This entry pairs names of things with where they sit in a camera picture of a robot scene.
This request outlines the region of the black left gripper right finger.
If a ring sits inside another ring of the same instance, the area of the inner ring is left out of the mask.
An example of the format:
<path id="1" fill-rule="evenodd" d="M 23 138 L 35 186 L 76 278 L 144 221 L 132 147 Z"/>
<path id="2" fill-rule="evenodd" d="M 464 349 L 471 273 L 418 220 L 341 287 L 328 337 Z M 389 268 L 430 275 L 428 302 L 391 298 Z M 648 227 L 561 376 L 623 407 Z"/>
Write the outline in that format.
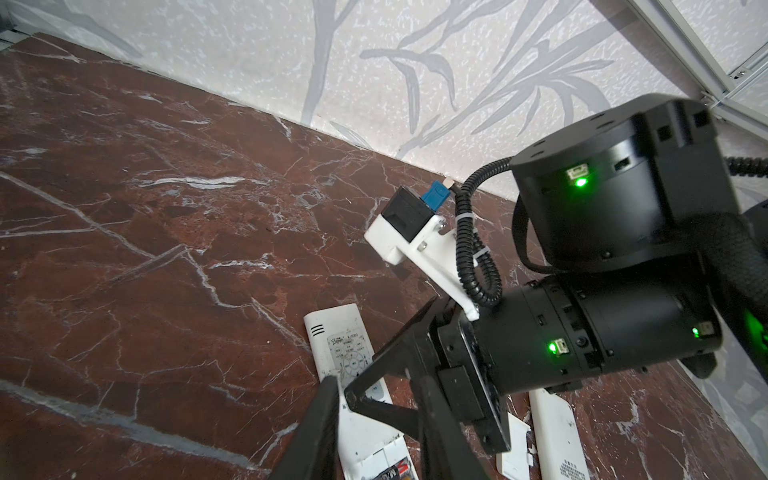
<path id="1" fill-rule="evenodd" d="M 422 479 L 488 479 L 440 387 L 431 377 L 411 382 L 417 408 Z"/>

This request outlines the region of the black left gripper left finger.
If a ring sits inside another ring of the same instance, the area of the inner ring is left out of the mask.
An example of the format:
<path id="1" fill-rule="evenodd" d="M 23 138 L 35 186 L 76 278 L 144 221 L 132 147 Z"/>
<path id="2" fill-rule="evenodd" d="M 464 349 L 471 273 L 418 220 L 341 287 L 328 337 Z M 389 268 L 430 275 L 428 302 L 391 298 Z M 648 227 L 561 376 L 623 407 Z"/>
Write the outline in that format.
<path id="1" fill-rule="evenodd" d="M 340 395 L 338 380 L 326 376 L 269 479 L 335 479 Z"/>

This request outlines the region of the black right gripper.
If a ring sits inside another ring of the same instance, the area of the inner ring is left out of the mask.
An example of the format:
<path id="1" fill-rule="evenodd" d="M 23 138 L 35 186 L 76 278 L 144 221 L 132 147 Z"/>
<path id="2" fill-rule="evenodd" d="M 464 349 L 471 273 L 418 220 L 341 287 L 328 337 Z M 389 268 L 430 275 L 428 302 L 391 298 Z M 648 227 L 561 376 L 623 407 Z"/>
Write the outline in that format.
<path id="1" fill-rule="evenodd" d="M 418 441 L 418 406 L 375 400 L 368 391 L 386 376 L 407 380 L 410 389 L 411 382 L 422 377 L 433 378 L 439 386 L 439 378 L 454 417 L 474 428 L 486 453 L 500 454 L 511 448 L 508 409 L 489 370 L 463 309 L 451 299 L 434 297 L 345 387 L 344 398 L 351 411 Z"/>

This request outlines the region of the white remote being unloaded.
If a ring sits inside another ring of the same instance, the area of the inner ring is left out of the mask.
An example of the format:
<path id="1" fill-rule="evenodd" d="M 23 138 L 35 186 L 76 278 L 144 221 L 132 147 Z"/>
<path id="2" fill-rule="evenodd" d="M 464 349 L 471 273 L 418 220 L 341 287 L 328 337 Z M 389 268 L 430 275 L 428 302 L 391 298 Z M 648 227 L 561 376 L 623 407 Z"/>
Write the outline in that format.
<path id="1" fill-rule="evenodd" d="M 589 471 L 570 404 L 544 389 L 529 393 L 541 478 L 589 480 Z"/>

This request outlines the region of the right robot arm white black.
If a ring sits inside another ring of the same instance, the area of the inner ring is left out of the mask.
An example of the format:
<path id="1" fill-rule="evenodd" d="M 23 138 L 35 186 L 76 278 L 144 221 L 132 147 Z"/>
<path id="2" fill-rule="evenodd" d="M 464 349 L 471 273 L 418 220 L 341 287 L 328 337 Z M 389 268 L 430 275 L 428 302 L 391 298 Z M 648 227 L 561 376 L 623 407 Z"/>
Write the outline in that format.
<path id="1" fill-rule="evenodd" d="M 509 446 L 503 397 L 678 360 L 716 367 L 729 328 L 767 369 L 767 218 L 741 214 L 707 107 L 647 94 L 595 114 L 452 190 L 458 290 L 429 301 L 344 390 L 419 437 L 418 412 L 373 399 L 387 375 L 432 379 L 484 449 Z"/>

